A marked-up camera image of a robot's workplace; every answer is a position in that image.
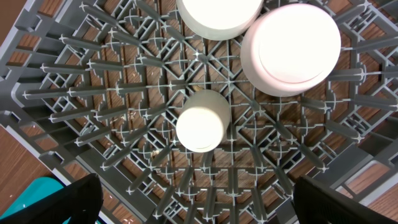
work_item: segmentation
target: teal object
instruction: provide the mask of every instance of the teal object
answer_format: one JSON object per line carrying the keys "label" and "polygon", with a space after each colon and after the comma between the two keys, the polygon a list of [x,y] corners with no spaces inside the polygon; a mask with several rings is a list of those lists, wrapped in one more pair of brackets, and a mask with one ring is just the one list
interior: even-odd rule
{"label": "teal object", "polygon": [[28,188],[23,191],[23,193],[17,198],[17,200],[4,212],[4,214],[0,217],[0,220],[3,218],[12,215],[29,205],[32,205],[39,200],[53,194],[59,190],[63,189],[63,185],[60,184],[53,178],[50,177],[39,177],[28,186]]}

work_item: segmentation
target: small white cup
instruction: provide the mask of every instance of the small white cup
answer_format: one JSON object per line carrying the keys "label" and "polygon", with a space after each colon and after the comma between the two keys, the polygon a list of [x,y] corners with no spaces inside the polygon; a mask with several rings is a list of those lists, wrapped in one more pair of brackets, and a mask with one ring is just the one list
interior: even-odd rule
{"label": "small white cup", "polygon": [[241,63],[248,80],[272,96],[293,96],[319,84],[341,50],[334,20],[309,4],[289,4],[260,17],[246,32]]}
{"label": "small white cup", "polygon": [[223,140],[231,114],[229,103],[213,90],[200,90],[185,102],[178,117],[178,140],[193,152],[208,152]]}
{"label": "small white cup", "polygon": [[184,23],[210,40],[242,34],[256,20],[263,0],[177,0]]}

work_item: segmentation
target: white container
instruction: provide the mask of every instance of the white container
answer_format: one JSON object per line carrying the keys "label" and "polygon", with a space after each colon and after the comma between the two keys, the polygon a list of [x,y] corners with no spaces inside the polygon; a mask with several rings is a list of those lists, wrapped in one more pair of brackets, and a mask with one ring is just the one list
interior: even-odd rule
{"label": "white container", "polygon": [[249,28],[241,63],[260,91],[292,96],[324,80],[340,50],[339,30],[325,11],[309,4],[289,4],[268,12]]}
{"label": "white container", "polygon": [[200,90],[185,102],[178,117],[178,140],[193,152],[208,152],[223,140],[231,115],[229,103],[213,90]]}
{"label": "white container", "polygon": [[184,23],[210,40],[242,34],[256,20],[263,0],[177,0]]}

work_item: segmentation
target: black object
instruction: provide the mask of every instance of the black object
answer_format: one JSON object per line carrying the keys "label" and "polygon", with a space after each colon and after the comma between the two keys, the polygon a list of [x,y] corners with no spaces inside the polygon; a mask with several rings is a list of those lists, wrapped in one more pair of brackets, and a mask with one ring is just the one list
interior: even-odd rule
{"label": "black object", "polygon": [[42,200],[14,213],[0,224],[25,223],[95,223],[103,204],[103,192],[100,179],[96,174],[66,186]]}
{"label": "black object", "polygon": [[296,182],[293,196],[300,224],[397,224],[306,176]]}

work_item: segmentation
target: plastic dishwasher rack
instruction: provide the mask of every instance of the plastic dishwasher rack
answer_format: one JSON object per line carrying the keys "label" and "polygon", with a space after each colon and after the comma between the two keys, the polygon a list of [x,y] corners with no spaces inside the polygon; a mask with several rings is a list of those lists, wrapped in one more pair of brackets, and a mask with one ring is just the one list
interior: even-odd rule
{"label": "plastic dishwasher rack", "polygon": [[[387,186],[397,182],[396,150],[391,149],[397,136],[389,133],[397,129],[391,114],[398,110],[398,67],[391,59],[398,58],[398,47],[387,52],[380,49],[398,45],[398,27],[366,0],[352,0],[353,5],[337,15],[327,6],[327,1],[299,1],[324,9],[351,39],[351,47],[342,48],[351,55],[350,69],[332,72],[325,82],[324,100],[303,94],[298,100],[277,98],[275,101],[256,98],[254,88],[250,94],[242,90],[242,84],[250,84],[244,78],[237,78],[243,74],[239,51],[230,53],[231,48],[240,47],[242,37],[206,48],[207,40],[186,35],[188,32],[183,29],[177,10],[161,14],[158,0],[115,1],[118,5],[110,14],[102,10],[105,3],[102,0],[67,0],[53,17],[38,13],[42,2],[28,0],[1,46],[0,123],[64,183],[74,181],[65,166],[77,162],[86,171],[96,172],[104,187],[141,222],[214,223],[217,216],[228,212],[229,217],[223,223],[239,223],[244,213],[252,216],[253,222],[269,222],[275,214],[282,214],[277,216],[281,223],[292,223],[295,217],[290,199],[294,182],[287,173],[304,158],[315,166],[308,175],[334,189],[346,187],[345,180],[375,161],[388,166],[391,170],[382,180],[354,197],[363,204],[370,203]],[[262,13],[287,3],[266,1]],[[385,35],[365,40],[361,32],[372,23]],[[92,28],[98,31],[96,38],[83,40],[83,35]],[[19,46],[25,34],[39,37],[32,49]],[[225,45],[226,56],[216,56],[217,49]],[[125,60],[123,52],[128,46],[136,47],[137,51],[130,62]],[[107,48],[116,54],[112,62],[101,53]],[[22,64],[12,63],[9,59],[14,52],[29,56]],[[380,72],[366,71],[360,61],[363,53],[381,64]],[[78,64],[65,64],[71,55],[78,58]],[[147,81],[148,76],[153,75],[147,71],[149,68],[158,71],[155,84]],[[126,81],[127,69],[133,69],[137,75],[134,82]],[[220,78],[216,81],[208,75],[197,78],[200,71],[208,73],[210,69]],[[91,85],[93,73],[100,79],[99,85]],[[109,83],[106,75],[116,77],[116,83]],[[366,94],[359,94],[359,86],[372,75],[377,75],[379,81]],[[331,89],[333,82],[349,83],[349,97],[337,98]],[[173,130],[182,102],[195,92],[195,86],[214,89],[215,85],[220,86],[216,90],[229,101],[231,112],[237,107],[243,110],[239,116],[232,115],[226,140],[220,147],[205,153],[200,165],[194,166],[192,152],[178,143]],[[151,91],[161,96],[155,106],[150,106]],[[119,106],[109,106],[110,93],[120,97]],[[141,96],[136,105],[126,99],[131,93]],[[233,102],[234,93],[241,95],[239,103]],[[102,98],[103,102],[94,106],[94,97]],[[331,113],[344,102],[349,104],[348,110],[332,120]],[[287,105],[299,105],[298,123],[289,124],[280,119],[280,112]],[[267,106],[276,113],[270,113]],[[357,113],[364,107],[380,111],[365,120]],[[311,123],[306,110],[322,114],[325,122]],[[115,127],[115,117],[124,122]],[[77,121],[82,118],[86,120],[83,126]],[[142,124],[127,122],[133,120],[134,124],[135,119],[141,119]],[[373,131],[381,123],[386,123],[384,132]],[[39,127],[42,134],[28,136],[21,129],[32,125]],[[305,136],[316,127],[324,128],[324,132],[311,145],[306,145]],[[256,136],[260,131],[265,134]],[[332,133],[345,139],[335,150],[325,142]],[[359,149],[357,143],[366,136],[370,137],[364,147],[373,145],[381,150],[367,153]],[[42,138],[50,138],[57,146],[45,151],[36,142]],[[101,139],[108,143],[100,144]],[[252,155],[252,166],[234,164],[235,155],[243,151]],[[171,165],[175,152],[186,160],[183,167]],[[219,152],[229,155],[229,167],[212,164]],[[134,176],[128,172],[121,165],[125,159],[133,162],[141,173]],[[220,172],[228,174],[226,187],[216,184],[215,176]],[[272,177],[262,185],[255,182],[250,187],[241,187],[238,172],[245,172],[256,180],[264,174]],[[181,174],[178,183],[173,178],[177,173]],[[205,175],[210,186],[196,186],[193,176],[197,173]],[[153,193],[154,186],[163,192],[161,198]],[[278,199],[265,207],[262,197],[270,189],[277,193]],[[206,192],[205,200],[196,201],[195,196],[203,192]],[[230,197],[231,203],[217,202],[219,192]],[[251,196],[238,203],[236,199],[243,193]],[[182,210],[186,211],[184,219],[177,215]],[[108,223],[120,223],[112,210],[103,208],[100,217]]]}

